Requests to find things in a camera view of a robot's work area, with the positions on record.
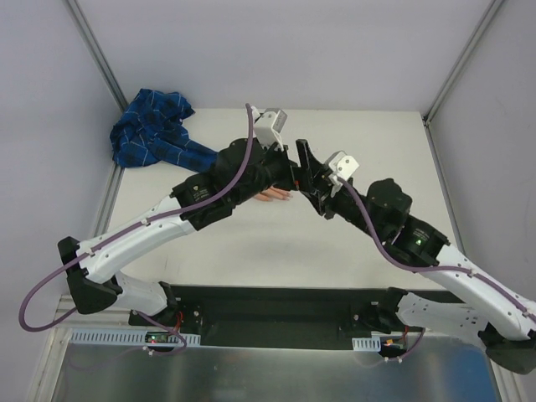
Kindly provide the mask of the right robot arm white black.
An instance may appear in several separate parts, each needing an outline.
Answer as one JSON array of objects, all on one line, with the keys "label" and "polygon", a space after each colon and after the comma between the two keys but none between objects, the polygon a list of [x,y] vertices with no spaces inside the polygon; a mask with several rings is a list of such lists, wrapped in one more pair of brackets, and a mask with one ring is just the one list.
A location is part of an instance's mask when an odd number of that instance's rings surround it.
[{"label": "right robot arm white black", "polygon": [[412,199],[393,179],[376,181],[361,195],[352,185],[358,168],[353,157],[336,152],[319,162],[307,141],[297,141],[296,148],[301,169],[297,188],[323,218],[340,216],[369,235],[390,264],[420,274],[460,299],[458,304],[432,302],[393,289],[377,309],[382,328],[429,328],[480,348],[511,372],[534,371],[534,301],[507,288],[438,229],[411,215]]}]

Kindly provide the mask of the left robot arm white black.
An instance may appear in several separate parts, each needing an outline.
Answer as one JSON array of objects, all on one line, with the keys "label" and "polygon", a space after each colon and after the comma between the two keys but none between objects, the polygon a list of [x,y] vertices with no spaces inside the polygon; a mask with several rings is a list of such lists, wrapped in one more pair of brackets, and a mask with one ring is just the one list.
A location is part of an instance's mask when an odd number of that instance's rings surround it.
[{"label": "left robot arm white black", "polygon": [[176,238],[226,219],[256,194],[275,186],[297,188],[301,176],[286,148],[239,139],[218,152],[209,170],[196,173],[130,222],[90,240],[69,237],[58,244],[76,311],[82,315],[116,306],[148,315],[167,326],[177,316],[169,284],[127,276],[122,268]]}]

